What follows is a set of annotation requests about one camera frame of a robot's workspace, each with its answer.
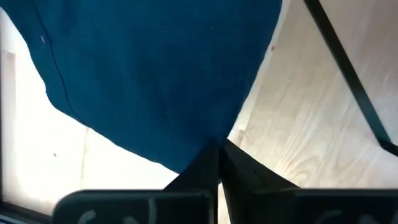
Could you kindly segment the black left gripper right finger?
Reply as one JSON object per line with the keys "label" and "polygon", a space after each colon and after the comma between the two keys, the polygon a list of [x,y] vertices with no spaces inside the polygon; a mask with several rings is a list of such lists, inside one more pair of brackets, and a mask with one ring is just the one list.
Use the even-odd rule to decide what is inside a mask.
{"label": "black left gripper right finger", "polygon": [[300,188],[231,141],[220,176],[231,224],[398,224],[398,189]]}

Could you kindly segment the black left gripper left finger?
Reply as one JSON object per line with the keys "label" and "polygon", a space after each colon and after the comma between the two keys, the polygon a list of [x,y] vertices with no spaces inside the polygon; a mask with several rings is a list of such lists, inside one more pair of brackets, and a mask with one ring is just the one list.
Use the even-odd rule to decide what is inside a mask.
{"label": "black left gripper left finger", "polygon": [[216,224],[219,147],[205,145],[162,190],[81,190],[56,204],[52,224]]}

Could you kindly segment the wooden shelf with black legs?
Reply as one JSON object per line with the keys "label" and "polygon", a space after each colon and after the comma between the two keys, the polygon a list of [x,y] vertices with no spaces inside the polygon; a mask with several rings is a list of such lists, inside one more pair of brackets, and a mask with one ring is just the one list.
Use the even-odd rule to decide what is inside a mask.
{"label": "wooden shelf with black legs", "polygon": [[[391,141],[398,145],[398,0],[320,0]],[[230,139],[302,187],[398,188],[303,0],[282,11]]]}

